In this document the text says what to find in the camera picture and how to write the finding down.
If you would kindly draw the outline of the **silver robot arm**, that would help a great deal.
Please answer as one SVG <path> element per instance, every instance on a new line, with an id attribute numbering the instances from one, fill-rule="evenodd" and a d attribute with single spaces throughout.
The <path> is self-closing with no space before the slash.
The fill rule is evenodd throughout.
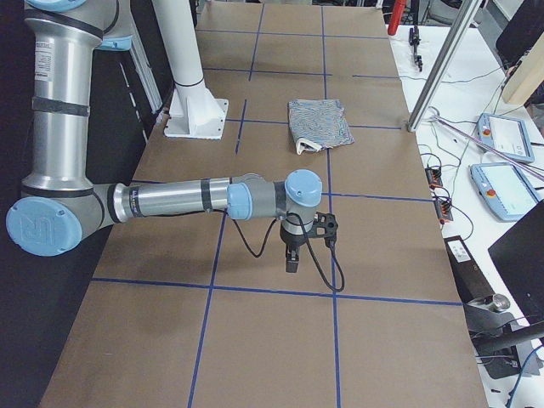
<path id="1" fill-rule="evenodd" d="M 92 59 L 97 49 L 131 48 L 127 1 L 28 1 L 35 35 L 33 165 L 22 197 L 8 210 L 11 240 L 53 257 L 106 226 L 132 218 L 225 213 L 234 221 L 273 218 L 286 246 L 286 270 L 326 227 L 322 183 L 300 169 L 280 182 L 257 174 L 166 184 L 94 184 L 86 175 Z"/>

